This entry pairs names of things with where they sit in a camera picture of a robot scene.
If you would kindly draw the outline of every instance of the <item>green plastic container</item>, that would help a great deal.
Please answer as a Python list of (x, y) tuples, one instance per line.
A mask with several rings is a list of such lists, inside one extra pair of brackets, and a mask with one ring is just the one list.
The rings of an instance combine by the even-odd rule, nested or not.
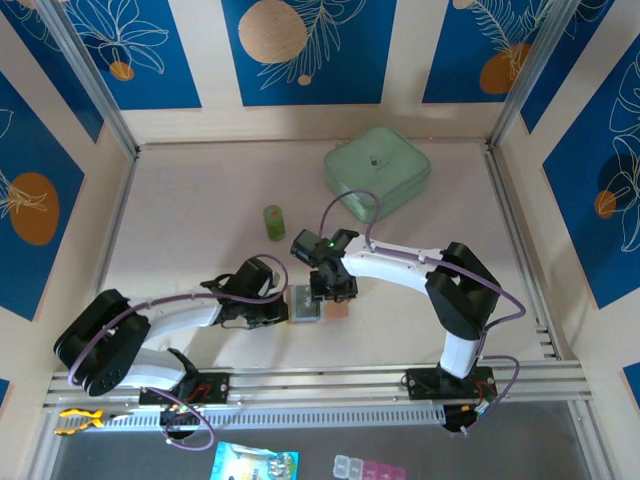
[[(364, 189), (380, 199), (380, 218), (422, 192), (431, 173), (429, 159), (406, 138), (388, 127), (375, 127), (329, 152), (324, 180), (335, 195)], [(365, 194), (347, 195), (342, 203), (362, 222), (369, 223), (375, 201)]]
[(282, 209), (278, 205), (268, 205), (262, 212), (264, 225), (267, 229), (267, 236), (272, 242), (279, 242), (284, 238), (284, 217)]

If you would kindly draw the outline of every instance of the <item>gray surface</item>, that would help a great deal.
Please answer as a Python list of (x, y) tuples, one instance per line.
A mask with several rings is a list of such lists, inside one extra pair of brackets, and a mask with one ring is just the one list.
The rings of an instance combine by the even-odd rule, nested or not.
[[(404, 467), (410, 480), (590, 478), (564, 403), (502, 405), (467, 439), (437, 426), (227, 430), (217, 438), (297, 450), (301, 480), (331, 479), (338, 454)], [(213, 457), (213, 449), (170, 447), (160, 433), (86, 431), (62, 440), (52, 478), (206, 480)]]

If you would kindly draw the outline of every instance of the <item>wall decoration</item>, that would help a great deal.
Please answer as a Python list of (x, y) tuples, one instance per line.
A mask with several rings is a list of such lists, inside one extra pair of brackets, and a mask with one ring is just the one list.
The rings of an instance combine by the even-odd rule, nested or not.
[(622, 370), (627, 377), (627, 382), (629, 382), (631, 393), (638, 404), (638, 408), (640, 408), (640, 363), (629, 365)]
[(223, 0), (244, 106), (380, 103), (395, 0)]
[(640, 287), (640, 36), (544, 170), (598, 306)]
[(87, 134), (96, 142), (104, 120), (36, 12), (33, 0), (0, 0), (0, 11), (60, 92)]
[(33, 320), (84, 174), (0, 74), (0, 307)]
[(500, 102), (555, 0), (451, 0), (424, 103)]
[(538, 124), (613, 2), (614, 0), (582, 0), (578, 5), (520, 112), (529, 132)]
[(167, 0), (63, 5), (121, 109), (201, 107)]
[(9, 381), (4, 378), (0, 378), (0, 412), (2, 412), (2, 405), (9, 392)]

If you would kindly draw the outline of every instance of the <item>blue package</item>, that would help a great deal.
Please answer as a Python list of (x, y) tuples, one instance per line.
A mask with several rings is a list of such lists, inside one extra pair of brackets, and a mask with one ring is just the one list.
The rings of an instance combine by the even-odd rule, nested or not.
[(271, 450), (220, 442), (211, 480), (297, 480), (298, 452)]

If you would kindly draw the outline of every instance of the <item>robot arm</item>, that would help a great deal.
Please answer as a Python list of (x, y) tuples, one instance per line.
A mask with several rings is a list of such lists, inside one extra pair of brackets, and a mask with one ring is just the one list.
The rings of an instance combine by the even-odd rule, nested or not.
[[(177, 350), (159, 352), (143, 348), (143, 344), (186, 328), (224, 325), (237, 317), (246, 319), (247, 329), (287, 320), (288, 308), (282, 297), (261, 304), (228, 298), (264, 299), (278, 281), (276, 272), (257, 258), (250, 258), (235, 274), (203, 282), (200, 288), (179, 296), (178, 301), (150, 306), (145, 314), (151, 322), (147, 316), (132, 312), (88, 352), (75, 378), (91, 396), (116, 387), (155, 387), (185, 398), (198, 386), (197, 369)], [(128, 310), (129, 300), (120, 292), (102, 292), (58, 339), (55, 354), (71, 368), (93, 337)]]
[(431, 299), (447, 335), (440, 368), (457, 379), (466, 378), (475, 365), (483, 328), (493, 313), (498, 294), (477, 282), (424, 263), (425, 258), (444, 260), (476, 273), (498, 285), (471, 251), (452, 243), (446, 250), (421, 250), (372, 242), (350, 230), (338, 230), (321, 238), (303, 230), (294, 240), (291, 253), (314, 268), (312, 296), (318, 300), (343, 301), (357, 295), (357, 277), (372, 277), (403, 285)]

